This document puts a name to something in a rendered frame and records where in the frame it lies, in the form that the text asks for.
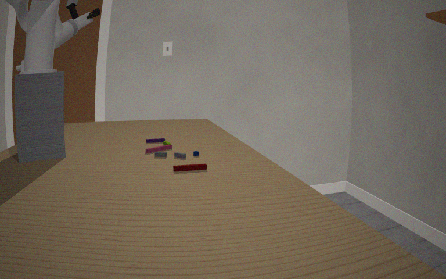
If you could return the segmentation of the pink rod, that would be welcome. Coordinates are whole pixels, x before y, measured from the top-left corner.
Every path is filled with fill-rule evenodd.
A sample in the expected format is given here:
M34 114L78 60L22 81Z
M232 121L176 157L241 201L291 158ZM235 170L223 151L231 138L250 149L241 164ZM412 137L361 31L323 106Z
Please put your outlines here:
M154 148L148 148L148 149L146 149L146 153L163 151L163 150L167 150L167 149L172 149L172 145L164 145L164 146L158 146L158 147L154 147Z

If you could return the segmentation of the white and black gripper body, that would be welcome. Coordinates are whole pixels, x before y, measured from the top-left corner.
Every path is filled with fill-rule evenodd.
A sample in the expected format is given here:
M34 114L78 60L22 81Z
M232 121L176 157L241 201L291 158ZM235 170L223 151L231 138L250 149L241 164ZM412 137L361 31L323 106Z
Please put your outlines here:
M91 22L93 22L93 19L87 19L87 16L90 14L90 12L79 16L78 18L74 19L74 21L77 24L78 30L82 29L83 27L85 27L86 25L90 24ZM77 30L77 32L78 32Z

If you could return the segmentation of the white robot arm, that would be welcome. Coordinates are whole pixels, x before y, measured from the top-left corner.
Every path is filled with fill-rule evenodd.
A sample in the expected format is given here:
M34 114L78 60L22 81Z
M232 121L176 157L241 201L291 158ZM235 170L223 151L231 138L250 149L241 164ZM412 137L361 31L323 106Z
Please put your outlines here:
M76 35L76 22L61 22L58 14L60 0L32 0L29 11L29 0L6 1L13 6L20 27L27 32L24 60L16 66L16 70L25 71L19 74L57 72L53 69L54 49ZM72 19L78 18L77 2L67 1L66 8Z

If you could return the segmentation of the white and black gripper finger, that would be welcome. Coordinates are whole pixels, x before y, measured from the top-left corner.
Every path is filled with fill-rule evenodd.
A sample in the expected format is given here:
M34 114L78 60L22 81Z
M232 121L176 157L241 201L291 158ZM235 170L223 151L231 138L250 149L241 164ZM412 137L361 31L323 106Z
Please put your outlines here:
M91 13L93 13L93 14L91 14ZM91 12L91 13L89 14L89 16L87 16L87 19L89 19L89 18L92 19L92 18L100 15L100 10L99 10L99 8L97 8L97 9L93 10L93 12Z

